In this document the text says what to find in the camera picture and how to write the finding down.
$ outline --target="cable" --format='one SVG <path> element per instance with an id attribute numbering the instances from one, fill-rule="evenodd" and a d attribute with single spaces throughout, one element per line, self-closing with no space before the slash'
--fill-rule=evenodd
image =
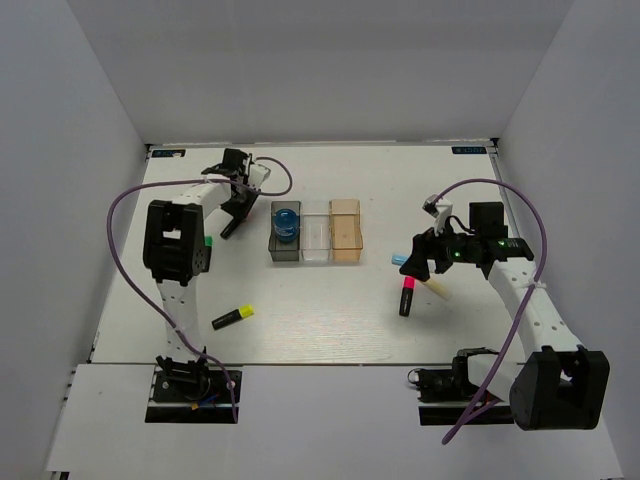
<path id="1" fill-rule="evenodd" d="M 207 389 L 204 391 L 204 393 L 202 395 L 200 395 L 199 397 L 187 397 L 186 395 L 184 396 L 184 398 L 186 398 L 187 400 L 190 400 L 192 402 L 197 402 L 201 399 L 203 399 L 207 393 L 209 393 L 211 391 L 211 379 L 207 378 Z"/>
<path id="2" fill-rule="evenodd" d="M 253 154 L 249 154 L 249 161 L 247 162 L 247 177 L 246 182 L 249 183 L 249 177 L 251 176 L 251 162 L 253 160 Z"/>
<path id="3" fill-rule="evenodd" d="M 452 219 L 452 218 L 453 218 L 453 219 L 458 223 L 458 225 L 460 226 L 460 228 L 461 228 L 463 231 L 465 231 L 465 232 L 467 232 L 467 233 L 469 233 L 469 234 L 471 234 L 471 235 L 475 234 L 475 231 L 474 231 L 474 230 L 471 230 L 470 228 L 465 227 L 465 226 L 464 226 L 464 223 L 462 223 L 462 220 L 460 220 L 460 219 L 459 219 L 457 216 L 455 216 L 455 215 L 449 215 L 445 221 L 446 221 L 449 225 L 451 225 L 451 219 Z"/>
<path id="4" fill-rule="evenodd" d="M 228 180 L 228 179 L 223 179 L 223 178 L 214 178 L 214 179 L 211 179 L 211 180 L 207 180 L 207 179 L 204 179 L 204 178 L 199 178 L 199 179 L 194 179 L 194 180 L 173 180 L 173 181 L 166 181 L 166 182 L 143 183 L 141 185 L 137 185 L 135 187 L 131 187 L 131 188 L 125 190 L 124 192 L 122 192 L 120 195 L 118 195 L 115 198 L 115 200 L 111 203 L 111 205 L 109 206 L 109 211 L 107 213 L 107 242 L 109 243 L 109 252 L 111 253 L 111 257 L 113 258 L 113 261 L 116 264 L 116 268 L 120 272 L 120 275 L 122 275 L 122 278 L 124 278 L 124 281 L 127 282 L 127 284 L 133 289 L 134 292 L 136 292 L 138 294 L 138 296 L 140 298 L 142 298 L 142 300 L 144 300 L 151 308 L 153 308 L 156 312 L 158 312 L 158 314 L 162 318 L 164 318 L 166 320 L 166 322 L 176 332 L 176 335 L 178 336 L 178 338 L 180 338 L 180 340 L 182 341 L 184 346 L 187 348 L 187 350 L 189 350 L 194 355 L 197 355 L 199 358 L 204 358 L 206 360 L 209 360 L 209 361 L 213 362 L 215 365 L 217 365 L 220 368 L 220 370 L 222 371 L 222 373 L 224 374 L 225 379 L 227 380 L 227 383 L 229 385 L 232 384 L 231 383 L 231 377 L 229 376 L 229 372 L 227 372 L 227 369 L 225 368 L 225 366 L 217 358 L 215 358 L 215 357 L 213 357 L 213 356 L 211 356 L 211 355 L 209 355 L 207 353 L 201 352 L 197 348 L 195 348 L 191 344 L 191 342 L 189 342 L 189 339 L 184 335 L 184 333 L 182 333 L 177 328 L 176 322 L 162 308 L 160 308 L 160 306 L 158 304 L 156 304 L 147 294 L 145 294 L 142 291 L 142 289 L 129 276 L 129 274 L 127 273 L 127 271 L 124 268 L 124 265 L 122 264 L 122 261 L 120 260 L 120 255 L 118 254 L 118 249 L 116 247 L 116 242 L 114 240 L 114 236 L 113 236 L 113 214 L 114 214 L 118 204 L 124 198 L 126 198 L 127 196 L 129 196 L 132 193 L 135 193 L 137 191 L 140 191 L 140 190 L 144 190 L 144 189 L 147 189 L 147 188 L 155 188 L 155 187 L 169 187 L 169 186 L 175 186 L 175 185 L 194 185 L 194 184 L 200 184 L 200 183 L 228 183 L 229 185 L 235 185 L 237 187 L 242 187 L 242 188 L 245 188 L 245 189 L 249 190 L 250 192 L 257 193 L 258 195 L 263 195 L 265 197 L 279 197 L 279 196 L 286 195 L 287 193 L 289 193 L 291 191 L 291 189 L 293 188 L 293 177 L 291 176 L 291 172 L 289 171 L 289 169 L 280 160 L 276 160 L 275 158 L 258 157 L 256 160 L 259 160 L 259 159 L 270 160 L 270 161 L 275 162 L 278 165 L 280 165 L 280 167 L 282 167 L 282 169 L 286 173 L 287 177 L 289 178 L 289 186 L 285 190 L 283 190 L 282 192 L 273 192 L 273 193 L 272 192 L 262 192 L 260 190 L 256 190 L 255 188 L 248 187 L 247 185 L 243 185 L 240 182 L 235 182 L 233 180 Z M 234 423 L 238 423 L 238 411 L 237 411 L 235 393 L 234 393 L 233 389 L 231 389 L 229 391 L 231 392 L 231 413 L 233 414 L 233 421 L 234 421 Z"/>
<path id="5" fill-rule="evenodd" d="M 518 326 L 520 325 L 520 320 L 522 319 L 524 310 L 527 307 L 527 304 L 529 303 L 529 300 L 531 299 L 531 296 L 533 295 L 534 290 L 536 289 L 536 283 L 538 282 L 538 280 L 540 280 L 540 276 L 542 275 L 544 266 L 547 263 L 547 231 L 544 228 L 544 223 L 542 223 L 542 218 L 540 217 L 540 214 L 538 213 L 536 208 L 533 206 L 531 201 L 520 190 L 518 190 L 515 187 L 512 187 L 508 183 L 504 183 L 499 180 L 492 180 L 489 178 L 470 178 L 468 180 L 462 180 L 461 182 L 454 183 L 450 187 L 445 188 L 438 196 L 436 196 L 436 198 L 432 201 L 432 203 L 433 204 L 437 203 L 442 197 L 444 197 L 451 190 L 458 188 L 462 185 L 467 185 L 469 183 L 490 183 L 492 185 L 498 185 L 500 187 L 503 187 L 503 188 L 506 188 L 507 190 L 512 191 L 518 197 L 520 197 L 520 199 L 522 199 L 522 201 L 527 204 L 527 207 L 529 207 L 529 209 L 531 210 L 531 213 L 533 213 L 533 216 L 536 219 L 536 222 L 538 223 L 538 227 L 540 228 L 540 236 L 542 237 L 542 252 L 540 253 L 540 263 L 538 264 L 538 268 L 536 269 L 536 272 L 533 274 L 533 282 L 527 288 L 527 291 L 525 292 L 524 297 L 522 298 L 522 302 L 520 302 L 520 305 L 518 306 L 518 310 L 516 311 L 516 314 L 513 317 L 513 324 L 511 325 L 511 329 L 507 334 L 507 338 L 505 339 L 504 344 L 502 345 L 502 349 L 500 350 L 500 352 L 498 352 L 498 356 L 496 357 L 495 361 L 493 362 L 493 365 L 489 369 L 487 376 L 483 380 L 482 384 L 478 388 L 478 391 L 473 396 L 473 398 L 471 399 L 467 407 L 464 409 L 464 412 L 462 412 L 462 415 L 460 415 L 460 418 L 458 419 L 456 424 L 442 438 L 443 445 L 446 445 L 447 443 L 449 443 L 451 439 L 455 437 L 456 433 L 458 433 L 460 428 L 462 428 L 462 426 L 465 423 L 467 423 L 470 419 L 475 418 L 476 416 L 480 415 L 481 412 L 484 412 L 485 410 L 490 408 L 490 406 L 495 405 L 494 403 L 495 400 L 494 400 L 492 402 L 489 402 L 484 407 L 481 407 L 475 412 L 473 412 L 474 407 L 477 405 L 478 401 L 480 400 L 484 392 L 487 390 L 487 387 L 491 383 L 491 380 L 493 380 L 493 377 L 496 376 L 498 368 L 500 368 L 500 365 L 502 364 L 502 361 L 504 360 L 504 357 L 507 354 L 507 350 L 509 350 L 509 346 L 511 345 L 511 342 L 516 336 L 516 332 L 518 331 Z"/>
<path id="6" fill-rule="evenodd" d="M 409 382 L 409 383 L 410 383 L 411 385 L 413 385 L 414 387 L 418 386 L 418 383 L 419 383 L 419 382 L 418 382 L 418 381 L 416 381 L 416 382 L 412 382 L 412 381 L 411 381 L 411 378 L 410 378 L 410 377 L 411 377 L 411 374 L 412 374 L 413 372 L 419 372 L 420 370 L 422 370 L 422 369 L 421 369 L 421 368 L 414 368 L 413 370 L 409 370 L 409 373 L 407 373 L 407 382 Z"/>

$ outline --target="black bracket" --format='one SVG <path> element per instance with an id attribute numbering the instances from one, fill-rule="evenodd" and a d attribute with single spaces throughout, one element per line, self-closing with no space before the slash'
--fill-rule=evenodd
<path id="1" fill-rule="evenodd" d="M 248 153 L 236 148 L 225 148 L 222 155 L 222 163 L 203 170 L 202 174 L 216 173 L 224 175 L 233 181 L 246 183 L 249 179 L 249 173 L 251 173 L 251 164 L 251 155 Z M 231 191 L 233 192 L 231 198 L 220 205 L 223 211 L 233 217 L 220 232 L 220 236 L 225 240 L 245 221 L 258 198 L 257 193 L 244 189 L 241 191 L 235 185 L 231 186 Z"/>
<path id="2" fill-rule="evenodd" d="M 594 429 L 608 378 L 609 362 L 602 352 L 543 347 L 531 354 L 511 386 L 513 417 L 523 430 Z"/>
<path id="3" fill-rule="evenodd" d="M 162 369 L 157 372 L 152 399 L 156 403 L 191 403 L 216 395 L 215 403 L 231 403 L 231 393 L 221 370 L 210 370 L 204 359 L 187 363 L 157 357 Z M 229 370 L 236 402 L 240 401 L 242 372 Z"/>
<path id="4" fill-rule="evenodd" d="M 165 236 L 176 230 L 179 238 Z M 195 275 L 209 271 L 211 247 L 204 242 L 202 206 L 153 200 L 147 211 L 142 260 L 156 282 L 175 280 L 183 287 Z"/>
<path id="5" fill-rule="evenodd" d="M 459 350 L 451 362 L 450 369 L 412 370 L 417 380 L 411 381 L 420 391 L 420 401 L 423 403 L 441 403 L 468 401 L 478 391 L 478 387 L 469 382 L 467 360 L 474 355 L 497 355 L 488 348 L 466 348 Z"/>

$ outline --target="white backdrop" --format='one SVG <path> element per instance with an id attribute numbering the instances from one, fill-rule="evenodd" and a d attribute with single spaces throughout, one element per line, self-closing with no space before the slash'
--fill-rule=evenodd
<path id="1" fill-rule="evenodd" d="M 69 0 L 147 143 L 500 136 L 571 0 Z"/>
<path id="2" fill-rule="evenodd" d="M 627 479 L 640 479 L 638 18 L 637 1 L 576 1 L 500 142 L 546 223 L 555 304 L 611 362 L 604 418 Z"/>
<path id="3" fill-rule="evenodd" d="M 0 2 L 0 63 L 0 477 L 30 480 L 89 355 L 114 270 L 107 208 L 144 146 L 63 0 Z"/>

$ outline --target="table surface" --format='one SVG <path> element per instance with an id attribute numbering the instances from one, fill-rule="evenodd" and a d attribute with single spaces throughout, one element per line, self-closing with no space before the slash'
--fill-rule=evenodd
<path id="1" fill-rule="evenodd" d="M 453 294 L 443 300 L 417 285 L 411 315 L 398 315 L 402 278 L 392 253 L 408 254 L 411 239 L 432 225 L 424 200 L 471 177 L 495 178 L 487 155 L 453 155 L 448 146 L 256 146 L 291 170 L 293 190 L 278 200 L 358 198 L 364 250 L 350 266 L 274 264 L 268 252 L 270 201 L 261 197 L 229 240 L 219 232 L 230 217 L 218 210 L 205 222 L 214 237 L 212 268 L 198 280 L 198 313 L 208 351 L 230 364 L 447 363 L 458 349 L 499 349 L 510 318 L 498 294 L 472 265 L 456 265 L 437 279 Z M 150 158 L 145 183 L 198 178 L 219 163 L 222 148 L 189 148 L 180 158 Z M 277 165 L 265 191 L 286 186 Z M 184 187 L 140 192 L 123 247 L 135 281 L 160 301 L 142 263 L 147 206 Z M 470 201 L 500 200 L 496 187 L 469 185 L 448 198 L 467 222 Z M 211 320 L 250 303 L 255 315 L 214 332 Z M 112 281 L 96 337 L 95 363 L 153 363 L 165 353 L 163 320 L 120 275 Z M 523 360 L 515 341 L 508 359 Z"/>
<path id="2" fill-rule="evenodd" d="M 151 365 L 80 365 L 48 470 L 71 480 L 597 480 L 621 477 L 590 431 L 419 424 L 410 367 L 243 368 L 237 425 L 144 423 Z"/>

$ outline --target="blue label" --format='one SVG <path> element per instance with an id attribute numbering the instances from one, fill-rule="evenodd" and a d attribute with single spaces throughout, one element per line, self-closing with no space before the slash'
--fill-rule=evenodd
<path id="1" fill-rule="evenodd" d="M 184 157 L 186 153 L 185 149 L 180 150 L 154 150 L 151 152 L 151 158 L 170 158 L 170 157 Z"/>
<path id="2" fill-rule="evenodd" d="M 486 155 L 487 149 L 485 147 L 451 147 L 451 151 L 454 155 Z"/>

